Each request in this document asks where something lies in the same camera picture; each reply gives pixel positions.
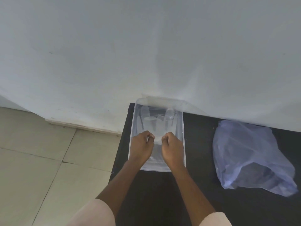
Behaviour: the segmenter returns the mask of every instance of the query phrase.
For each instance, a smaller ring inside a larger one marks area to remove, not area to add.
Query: baseboard
[[[83,126],[83,125],[65,123],[65,122],[54,121],[54,120],[49,120],[49,119],[45,119],[45,121],[47,121],[50,124],[56,124],[56,125],[61,125],[61,126],[65,126],[65,127],[70,127],[70,128],[78,128],[78,129],[92,131],[92,132],[100,132],[100,133],[115,135],[115,136],[119,136],[119,137],[122,134],[121,132],[114,132],[114,131],[110,131],[110,130],[106,130],[106,129],[91,128],[91,127],[87,127],[87,126]]]

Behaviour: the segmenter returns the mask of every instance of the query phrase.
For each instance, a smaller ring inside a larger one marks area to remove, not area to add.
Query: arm
[[[183,163],[183,143],[173,133],[162,137],[163,159],[170,168],[179,186],[192,226],[199,226],[202,220],[215,210],[190,177]]]
[[[96,197],[96,199],[104,201],[110,207],[115,218],[134,177],[151,156],[153,142],[154,136],[149,131],[133,137],[129,160],[107,187]]]

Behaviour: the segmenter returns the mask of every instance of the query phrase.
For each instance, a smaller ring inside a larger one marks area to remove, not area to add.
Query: hand
[[[153,151],[155,136],[149,131],[144,131],[132,138],[130,158],[133,163],[138,163],[140,168],[149,159]]]
[[[179,140],[172,132],[166,133],[162,137],[162,156],[171,172],[177,168],[184,167],[183,142]]]

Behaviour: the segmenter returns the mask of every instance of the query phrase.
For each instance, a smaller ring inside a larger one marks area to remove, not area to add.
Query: transparent plastic sheet
[[[185,143],[184,143],[184,128],[183,128],[183,112],[169,108],[158,108],[148,106],[147,101],[143,98],[143,102],[138,99],[134,108],[131,141],[132,137],[146,130],[155,135],[153,152],[150,158],[142,166],[141,170],[145,171],[161,171],[170,172],[169,167],[164,162],[162,157],[162,136],[167,132],[172,132],[184,144],[184,165],[186,166]]]
[[[298,192],[295,168],[278,149],[268,127],[220,121],[213,138],[213,159],[224,189],[263,188],[285,197]]]

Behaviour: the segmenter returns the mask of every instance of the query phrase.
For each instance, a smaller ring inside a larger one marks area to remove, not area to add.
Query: beige floor tile
[[[23,123],[26,112],[0,107],[0,147],[5,147],[12,133]]]
[[[31,226],[60,161],[0,148],[0,225]]]
[[[24,121],[10,135],[4,148],[62,160],[76,129],[49,124],[36,114],[24,113]]]
[[[110,175],[110,172],[62,163],[33,225],[66,225],[104,189]]]
[[[114,135],[77,130],[63,161],[111,171],[119,142]]]

